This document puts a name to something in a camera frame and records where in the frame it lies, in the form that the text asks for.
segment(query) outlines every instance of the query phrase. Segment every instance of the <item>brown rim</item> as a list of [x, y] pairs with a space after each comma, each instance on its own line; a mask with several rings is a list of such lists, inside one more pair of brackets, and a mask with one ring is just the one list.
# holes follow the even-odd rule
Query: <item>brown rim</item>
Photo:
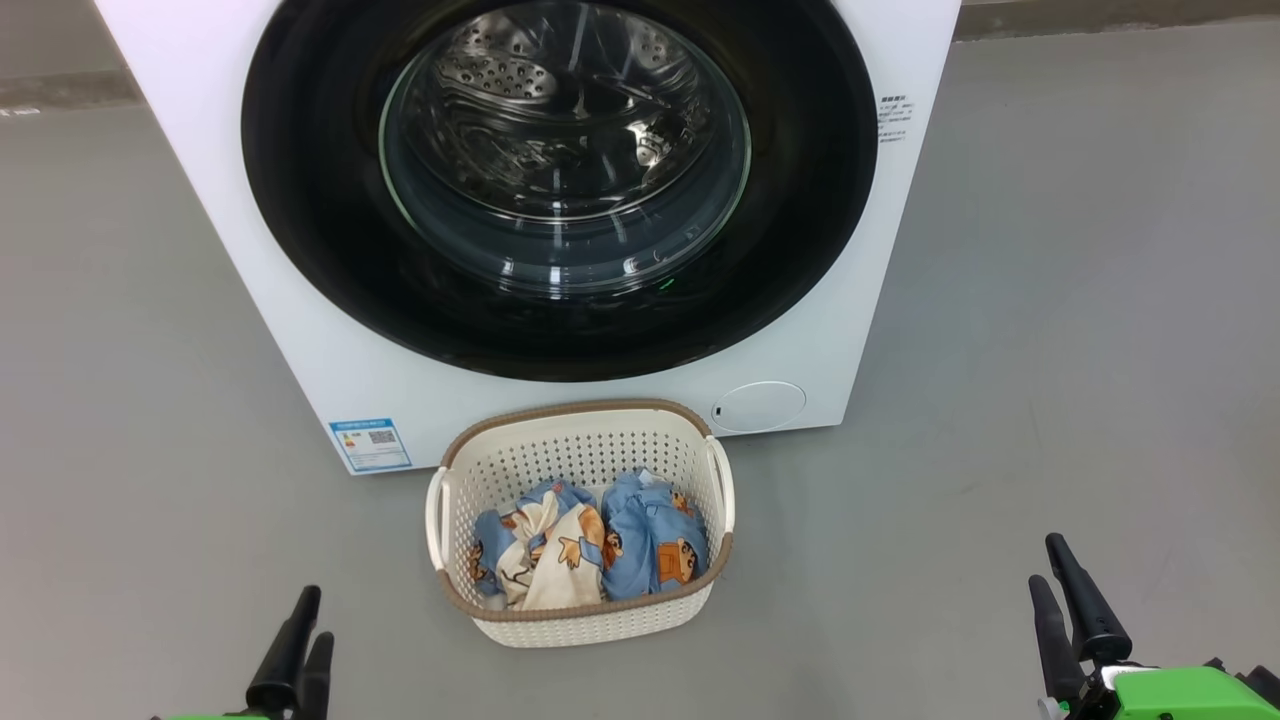
[[[596, 402], [573, 402], [570, 405], [557, 405], [554, 407], [543, 407], [524, 413], [511, 413], [508, 415], [499, 415], [497, 418], [476, 423], [463, 430], [462, 434], [460, 434], [457, 439], [449, 445], [449, 448], [444, 452], [444, 459], [440, 461], [440, 465], [448, 468], [449, 464], [453, 462], [458, 450], [461, 450], [467, 441], [485, 430], [500, 425], [509, 425], [512, 423], [522, 423], [525, 420], [556, 418], [558, 415], [573, 415], [579, 413], [599, 413], [604, 410], [664, 410], [675, 413], [692, 423], [703, 437], [712, 434], [710, 428], [696, 413], [678, 402], [671, 402], [668, 400], [604, 400]], [[631, 600], [609, 601], [585, 607], [562, 607], [557, 610], [485, 610], [483, 607], [476, 607], [475, 605], [467, 602], [467, 600], [458, 593], [457, 588], [453, 587], [453, 579], [449, 578], [448, 570], [436, 570], [435, 574], [439, 575], [440, 584], [444, 585], [444, 594], [449, 598], [449, 602], [476, 620], [484, 620], [486, 623], [540, 623], [544, 620], [566, 620], [571, 618], [590, 618], [593, 615], [622, 612], [623, 610], [649, 607], [650, 605], [659, 605], [680, 600], [682, 597], [689, 597], [716, 582], [716, 578], [718, 578], [721, 571], [724, 570], [724, 565], [728, 562], [728, 556], [732, 550], [733, 533], [724, 533], [721, 538], [721, 550], [716, 555], [716, 561], [712, 562], [712, 566], [707, 570], [707, 573], [701, 578], [698, 578], [687, 585], [681, 585], [677, 589], [658, 594], [646, 594]]]

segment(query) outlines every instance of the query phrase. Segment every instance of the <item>white plastic basket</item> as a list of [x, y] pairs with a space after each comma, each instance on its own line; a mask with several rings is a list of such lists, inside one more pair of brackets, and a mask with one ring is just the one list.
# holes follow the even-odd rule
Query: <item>white plastic basket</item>
[[[690, 497], [707, 520], [710, 565], [676, 591], [563, 610], [488, 610], [465, 564], [484, 510], [562, 478], [599, 492], [648, 468]], [[733, 544], [733, 475], [719, 441], [687, 407], [660, 400], [584, 402], [504, 415], [458, 436], [426, 491], [426, 547], [444, 593], [508, 647], [562, 647], [632, 638], [698, 615]]]

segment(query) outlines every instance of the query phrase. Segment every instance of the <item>white washing machine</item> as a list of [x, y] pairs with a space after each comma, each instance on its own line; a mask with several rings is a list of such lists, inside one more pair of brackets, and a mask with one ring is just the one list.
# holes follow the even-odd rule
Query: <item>white washing machine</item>
[[97, 0], [361, 474], [576, 400], [838, 424], [959, 4]]

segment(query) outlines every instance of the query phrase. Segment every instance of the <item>basket handle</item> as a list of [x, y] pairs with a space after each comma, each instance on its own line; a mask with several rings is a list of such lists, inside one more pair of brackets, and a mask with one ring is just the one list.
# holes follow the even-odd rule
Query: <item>basket handle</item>
[[707, 459], [721, 483], [721, 497], [724, 500], [724, 532], [733, 532], [733, 518], [737, 501], [733, 496], [733, 470], [730, 469], [724, 446], [712, 436], [707, 436]]
[[444, 474], [448, 468], [440, 468], [431, 475], [431, 484], [426, 487], [426, 552], [431, 556], [431, 565], [436, 570], [444, 570], [444, 557], [440, 555], [440, 486], [444, 484]]

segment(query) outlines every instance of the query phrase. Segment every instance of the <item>washing machine door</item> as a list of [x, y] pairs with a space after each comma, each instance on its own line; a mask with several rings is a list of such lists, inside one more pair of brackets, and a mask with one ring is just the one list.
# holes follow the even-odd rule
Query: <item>washing machine door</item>
[[877, 118], [828, 0], [285, 0], [242, 135], [268, 225], [338, 307], [575, 382], [791, 307], [861, 215]]

